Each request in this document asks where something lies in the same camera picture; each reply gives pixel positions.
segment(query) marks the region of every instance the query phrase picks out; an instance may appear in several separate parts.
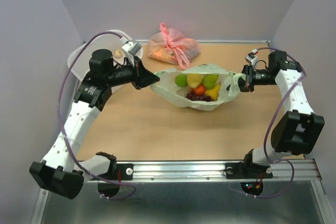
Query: wooden tabletop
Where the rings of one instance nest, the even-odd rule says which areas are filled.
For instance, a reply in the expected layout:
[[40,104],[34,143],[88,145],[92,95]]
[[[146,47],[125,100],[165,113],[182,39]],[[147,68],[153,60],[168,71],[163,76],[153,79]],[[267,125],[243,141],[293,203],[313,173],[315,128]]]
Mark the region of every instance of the wooden tabletop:
[[[202,54],[192,65],[214,63],[241,72],[245,56],[263,46],[201,44]],[[267,60],[268,54],[262,50],[258,57]],[[143,64],[152,72],[178,68],[148,58],[146,46]],[[103,151],[118,160],[133,161],[243,159],[250,149],[262,146],[280,99],[277,86],[258,86],[255,92],[241,93],[234,101],[206,112],[176,108],[149,87],[139,91],[127,84],[112,95],[94,121],[78,158],[89,159]]]

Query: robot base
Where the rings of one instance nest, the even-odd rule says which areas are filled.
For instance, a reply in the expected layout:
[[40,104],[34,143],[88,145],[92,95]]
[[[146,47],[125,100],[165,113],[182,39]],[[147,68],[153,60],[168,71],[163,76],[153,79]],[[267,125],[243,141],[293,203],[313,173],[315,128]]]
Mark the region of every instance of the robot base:
[[[134,165],[131,163],[125,163],[125,164],[117,164],[117,169],[114,171],[113,174],[109,174],[106,176],[102,175],[105,179],[108,180],[115,180],[116,182],[119,180],[118,173],[120,174],[120,179],[125,180],[132,180],[133,179],[133,169]],[[109,184],[109,183],[98,183],[98,192],[100,194],[103,194],[107,197],[113,197],[117,195],[117,193],[120,190],[119,185]]]
[[225,175],[227,179],[251,179],[251,178],[273,178],[270,166],[257,165],[252,162],[253,150],[249,151],[244,160],[237,163],[225,164]]

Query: gray floor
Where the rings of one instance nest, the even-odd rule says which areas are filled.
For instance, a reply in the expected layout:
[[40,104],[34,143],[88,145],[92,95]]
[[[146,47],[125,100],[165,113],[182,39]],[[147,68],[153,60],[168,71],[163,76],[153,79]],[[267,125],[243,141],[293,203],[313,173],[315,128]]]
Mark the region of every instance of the gray floor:
[[[288,182],[267,182],[263,195]],[[310,182],[293,182],[283,195],[253,199],[234,190],[239,183],[142,184],[129,199],[100,199],[96,183],[84,185],[68,200],[49,194],[44,224],[201,224],[201,223],[323,223]]]

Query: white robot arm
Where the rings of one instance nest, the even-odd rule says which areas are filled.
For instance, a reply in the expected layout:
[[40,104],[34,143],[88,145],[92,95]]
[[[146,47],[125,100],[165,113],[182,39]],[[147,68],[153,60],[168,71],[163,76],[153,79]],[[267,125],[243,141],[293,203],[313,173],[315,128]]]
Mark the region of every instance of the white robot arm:
[[[111,97],[111,87],[132,83],[136,89],[141,89],[160,80],[146,70],[141,60],[135,56],[140,48],[140,44],[134,40],[125,41],[122,49],[128,60],[119,66],[113,65],[110,51],[100,49],[93,52],[89,61],[90,71],[75,95],[64,125],[74,156],[77,155],[91,124]],[[255,54],[256,52],[252,52],[246,57],[249,64],[242,71],[246,78],[238,80],[239,88],[242,92],[253,92],[257,85],[278,85],[281,96],[288,96],[284,102],[285,114],[271,134],[271,143],[266,145],[268,158],[263,147],[251,150],[243,162],[232,163],[234,169],[226,169],[227,179],[256,178],[260,173],[265,178],[271,178],[272,174],[267,170],[272,161],[285,156],[310,153],[324,126],[323,117],[314,114],[299,82],[302,75],[300,64],[287,60],[286,52],[275,51],[268,56],[268,67],[256,70]],[[295,82],[298,84],[289,93]],[[86,173],[75,165],[73,158],[68,152],[64,135],[60,133],[50,151],[41,162],[33,162],[29,172],[41,188],[69,199],[75,198],[83,183],[92,179],[90,173],[109,178],[115,174],[117,163],[113,155],[100,152],[93,158],[80,162],[88,171]]]
[[253,92],[254,86],[277,85],[282,96],[284,115],[271,133],[271,143],[246,154],[244,162],[239,163],[227,174],[229,179],[257,178],[260,174],[263,174],[264,178],[272,178],[269,172],[270,165],[283,157],[309,154],[324,126],[324,118],[316,115],[307,101],[301,83],[304,70],[300,63],[288,60],[286,52],[275,50],[268,56],[266,69],[257,70],[255,68],[258,62],[256,54],[257,50],[253,50],[246,57],[249,64],[244,65],[242,71],[246,79],[238,80],[239,88],[242,92]]
[[90,174],[109,177],[116,171],[116,158],[99,152],[93,158],[80,162],[87,171],[84,173],[74,162],[91,124],[111,97],[111,88],[132,83],[136,89],[147,87],[160,80],[149,72],[135,56],[141,45],[135,40],[127,41],[122,47],[127,56],[124,65],[114,66],[112,52],[96,50],[89,61],[90,71],[75,94],[71,111],[64,124],[72,153],[69,152],[65,136],[61,132],[41,162],[33,162],[29,172],[37,184],[69,199],[75,198],[83,183],[92,179]]

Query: black mounting bracket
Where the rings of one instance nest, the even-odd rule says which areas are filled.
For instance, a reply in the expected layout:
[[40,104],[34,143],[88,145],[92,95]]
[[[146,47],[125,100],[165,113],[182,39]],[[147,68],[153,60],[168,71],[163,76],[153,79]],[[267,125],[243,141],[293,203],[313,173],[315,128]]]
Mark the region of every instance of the black mounting bracket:
[[68,199],[74,199],[81,191],[84,183],[82,171],[63,172],[46,166],[46,162],[33,162],[29,169],[40,188],[59,194]]
[[276,152],[291,152],[292,155],[309,154],[323,126],[322,116],[287,111],[272,131],[272,147]]
[[252,162],[252,152],[249,151],[241,162],[232,162],[225,164],[225,174],[227,179],[257,179],[263,175],[263,178],[273,178],[272,172],[269,172],[270,166],[257,165]]
[[[132,174],[127,174],[126,170],[127,169],[134,169],[134,165],[131,163],[122,163],[122,164],[118,164],[115,172],[114,173],[106,173],[101,175],[103,178],[108,179],[108,180],[114,180],[114,181],[118,181],[120,180],[132,180],[133,179],[133,173]],[[119,185],[114,185],[114,184],[109,184],[109,183],[98,183],[97,185],[97,190],[100,194],[105,195],[107,197],[113,197],[115,195],[117,195],[117,193],[120,190],[120,186]]]

